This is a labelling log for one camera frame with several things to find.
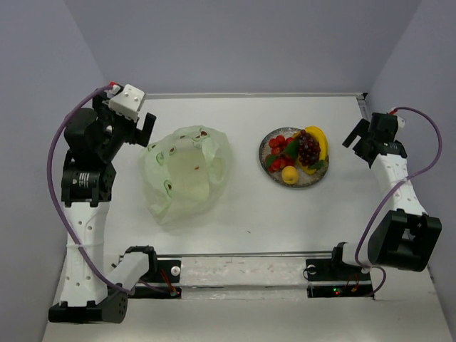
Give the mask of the red fake fruit bunch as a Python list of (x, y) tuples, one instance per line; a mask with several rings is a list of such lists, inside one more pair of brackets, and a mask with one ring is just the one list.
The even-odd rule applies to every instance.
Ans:
[(286, 152), (295, 137), (296, 135), (288, 138), (277, 135), (269, 140), (268, 146), (271, 148), (271, 152), (264, 158), (264, 164), (269, 173), (282, 171), (285, 167), (295, 165), (296, 157), (292, 156), (290, 152)]

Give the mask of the yellow fake banana bunch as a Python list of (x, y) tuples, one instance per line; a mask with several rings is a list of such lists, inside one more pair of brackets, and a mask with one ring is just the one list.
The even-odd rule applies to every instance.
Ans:
[(307, 175), (320, 170), (328, 157), (328, 142), (323, 131), (316, 126), (308, 126), (292, 135), (297, 143), (296, 162)]

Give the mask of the green printed plastic bag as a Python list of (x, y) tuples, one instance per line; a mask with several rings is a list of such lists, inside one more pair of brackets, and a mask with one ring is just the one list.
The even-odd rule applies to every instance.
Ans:
[(168, 225), (209, 210), (223, 194), (233, 165), (225, 133), (203, 125), (179, 128), (139, 155), (146, 207)]

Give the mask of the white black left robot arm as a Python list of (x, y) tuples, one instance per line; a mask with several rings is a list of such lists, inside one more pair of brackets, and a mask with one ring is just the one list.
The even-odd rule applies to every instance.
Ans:
[(143, 100), (94, 97), (78, 106), (57, 136), (68, 151), (63, 162), (61, 197), (51, 199), (68, 233), (66, 273), (58, 303), (48, 310), (53, 323), (122, 323), (128, 298), (139, 281), (157, 275), (151, 246), (129, 247), (109, 275), (103, 274), (105, 224), (116, 171), (113, 159), (124, 144), (145, 147), (156, 117), (137, 127)]

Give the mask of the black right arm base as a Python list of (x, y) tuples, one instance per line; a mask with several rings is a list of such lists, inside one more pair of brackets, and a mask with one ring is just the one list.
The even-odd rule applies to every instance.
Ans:
[(337, 266), (331, 259), (307, 259), (303, 277), (310, 299), (373, 297), (371, 276), (358, 266)]

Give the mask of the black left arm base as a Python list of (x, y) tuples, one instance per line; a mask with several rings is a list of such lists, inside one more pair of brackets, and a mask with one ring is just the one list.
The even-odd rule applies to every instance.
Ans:
[(148, 271), (135, 285), (129, 299), (180, 299), (182, 262), (180, 259), (158, 259), (157, 270)]

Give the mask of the yellow fake lemon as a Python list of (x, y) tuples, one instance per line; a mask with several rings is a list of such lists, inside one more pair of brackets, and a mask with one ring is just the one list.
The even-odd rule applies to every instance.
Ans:
[(281, 178), (287, 185), (295, 185), (299, 181), (299, 173), (294, 166), (286, 166), (281, 171)]

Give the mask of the dark red fake cherries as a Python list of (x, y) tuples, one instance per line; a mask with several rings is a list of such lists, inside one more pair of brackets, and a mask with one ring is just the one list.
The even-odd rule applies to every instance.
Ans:
[(320, 160), (320, 145), (310, 133), (302, 130), (297, 136), (299, 139), (299, 162), (304, 167), (310, 167)]

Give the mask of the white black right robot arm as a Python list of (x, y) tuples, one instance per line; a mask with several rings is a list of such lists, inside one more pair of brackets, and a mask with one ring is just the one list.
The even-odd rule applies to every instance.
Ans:
[(374, 113), (370, 120), (360, 120), (343, 141), (344, 147), (351, 147), (368, 163), (384, 198), (359, 242), (341, 242), (333, 248), (328, 271), (335, 279), (346, 278), (354, 267), (421, 272), (442, 231), (441, 221), (426, 212), (412, 184), (414, 178), (433, 168), (439, 157), (422, 170), (408, 172), (408, 155), (396, 138), (405, 125), (397, 115), (399, 110), (395, 107), (388, 113)]

